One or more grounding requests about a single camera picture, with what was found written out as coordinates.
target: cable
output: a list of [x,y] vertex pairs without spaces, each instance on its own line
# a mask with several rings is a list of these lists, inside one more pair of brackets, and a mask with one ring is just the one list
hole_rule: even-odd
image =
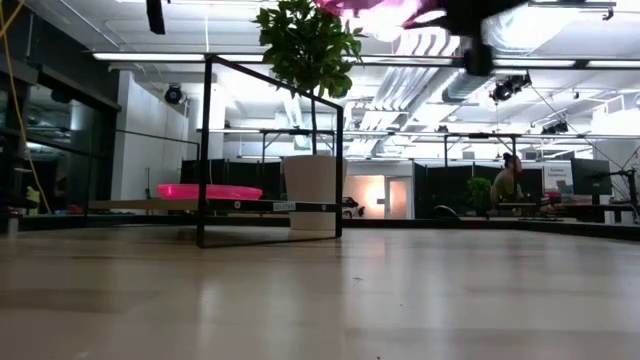
[[40,180],[38,180],[38,173],[36,172],[36,167],[33,164],[33,159],[31,157],[31,150],[29,149],[29,146],[27,146],[27,134],[26,134],[26,131],[25,131],[25,128],[24,128],[24,121],[22,119],[22,112],[20,111],[20,102],[18,101],[18,93],[16,91],[16,83],[15,83],[15,80],[13,78],[13,66],[11,65],[11,55],[9,54],[9,40],[7,39],[7,36],[5,36],[5,33],[6,33],[7,29],[9,29],[9,26],[11,25],[11,21],[13,21],[13,19],[15,19],[15,17],[18,14],[18,11],[24,5],[24,1],[25,0],[21,0],[20,1],[20,4],[16,8],[16,10],[13,12],[13,15],[11,15],[11,17],[9,18],[9,21],[7,21],[6,24],[4,22],[4,11],[3,11],[3,8],[2,8],[2,2],[0,2],[0,24],[2,25],[2,30],[0,31],[0,37],[2,37],[3,40],[4,40],[4,52],[5,52],[5,55],[7,57],[7,68],[9,69],[9,82],[11,83],[11,92],[13,93],[13,104],[15,106],[16,114],[18,116],[18,123],[20,123],[20,135],[22,137],[22,141],[24,142],[25,152],[27,153],[27,160],[29,161],[29,166],[31,167],[31,172],[33,173],[33,178],[36,181],[36,186],[38,187],[38,191],[40,191],[40,194],[42,195],[42,200],[44,201],[44,206],[47,209],[47,214],[51,214],[51,208],[49,207],[49,202],[47,201],[47,196],[45,195],[44,191],[42,190],[42,185],[40,185]]
[[638,146],[635,150],[633,150],[633,152],[631,153],[631,155],[629,156],[629,158],[627,159],[627,161],[624,162],[624,166],[627,166],[629,164],[629,161],[631,161],[631,159],[633,159],[634,156],[637,155],[638,150],[640,150],[640,146]]
[[[551,109],[551,111],[553,111],[554,114],[557,114],[558,112],[556,111],[556,109],[553,108],[553,106],[551,106],[551,104],[549,104],[549,102],[547,102],[547,99],[545,99],[542,95],[540,95],[540,93],[538,92],[538,90],[536,90],[535,87],[533,87],[533,85],[531,85],[531,89],[533,91],[536,92],[536,94],[538,94],[538,96],[540,97],[540,99],[542,99],[542,101],[544,101],[545,104],[547,104],[547,106],[549,107],[549,109]],[[565,123],[567,124],[567,126],[573,130],[576,134],[580,134],[573,126],[571,126],[571,124],[569,124],[568,121],[565,121]],[[614,165],[616,165],[617,167],[620,168],[620,170],[624,170],[624,168],[622,166],[620,166],[620,164],[618,164],[617,162],[615,162],[613,159],[611,159],[609,156],[607,156],[607,154],[603,153],[602,151],[600,151],[600,149],[598,149],[598,147],[596,147],[591,141],[589,141],[589,139],[587,138],[583,138],[583,140],[591,145],[591,147],[593,147],[597,152],[599,152],[602,156],[604,156],[607,160],[611,161]]]
[[[545,99],[545,98],[544,98],[544,96],[542,96],[542,95],[538,92],[538,90],[536,90],[536,88],[535,88],[533,85],[531,85],[531,89],[532,89],[533,91],[535,91],[535,93],[538,95],[538,97],[540,97],[540,99],[542,99],[542,101],[544,101],[544,103],[547,105],[547,107],[549,107],[549,109],[551,109],[551,111],[553,111],[553,113],[554,113],[554,114],[557,114],[557,113],[558,113],[558,112],[556,111],[556,109],[554,109],[554,108],[553,108],[553,106],[551,106],[551,104],[549,104],[549,102],[547,101],[547,99]],[[573,130],[576,134],[579,134],[579,133],[578,133],[578,131],[577,131],[573,126],[571,126],[571,124],[569,124],[569,122],[568,122],[568,121],[565,121],[565,124],[567,124],[567,126],[568,126],[571,130]],[[615,161],[614,161],[612,158],[610,158],[607,154],[605,154],[605,153],[603,153],[602,151],[600,151],[600,149],[598,149],[598,147],[597,147],[593,142],[589,141],[589,139],[587,139],[587,138],[585,137],[585,138],[583,138],[583,140],[584,140],[587,144],[591,145],[591,147],[592,147],[595,151],[597,151],[598,153],[600,153],[602,156],[604,156],[607,160],[609,160],[611,163],[613,163],[614,165],[616,165],[616,166],[617,166],[618,168],[620,168],[620,170],[622,170],[622,171],[624,171],[624,166],[627,166],[628,162],[631,160],[631,159],[629,159],[627,162],[625,162],[625,164],[624,164],[623,166],[620,166],[620,164],[618,164],[617,162],[615,162]],[[630,187],[630,186],[629,186],[629,184],[627,183],[627,180],[626,180],[626,179],[624,179],[624,177],[622,178],[622,183],[627,187],[628,192],[629,192],[629,193],[631,193],[631,187]]]

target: wooden floor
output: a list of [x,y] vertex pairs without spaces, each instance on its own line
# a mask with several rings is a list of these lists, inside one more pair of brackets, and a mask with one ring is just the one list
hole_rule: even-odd
[[637,245],[376,229],[200,250],[190,231],[0,239],[0,358],[640,358]]

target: pink object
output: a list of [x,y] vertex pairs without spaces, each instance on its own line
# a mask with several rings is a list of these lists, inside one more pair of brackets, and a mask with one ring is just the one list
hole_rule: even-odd
[[[160,184],[156,190],[163,199],[197,199],[198,184]],[[258,200],[262,190],[246,186],[207,185],[207,199]]]

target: sign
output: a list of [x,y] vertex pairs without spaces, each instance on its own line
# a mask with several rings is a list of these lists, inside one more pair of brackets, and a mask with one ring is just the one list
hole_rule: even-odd
[[296,203],[294,203],[294,202],[275,202],[275,203],[273,203],[273,211],[279,211],[279,212],[296,211]]
[[561,190],[558,185],[573,185],[570,164],[547,164],[544,166],[545,190]]

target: wooden board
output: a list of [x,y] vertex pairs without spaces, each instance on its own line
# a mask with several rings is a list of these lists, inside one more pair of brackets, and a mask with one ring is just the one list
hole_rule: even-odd
[[149,199],[149,200],[104,200],[90,201],[91,210],[138,209],[138,210],[198,210],[198,199]]

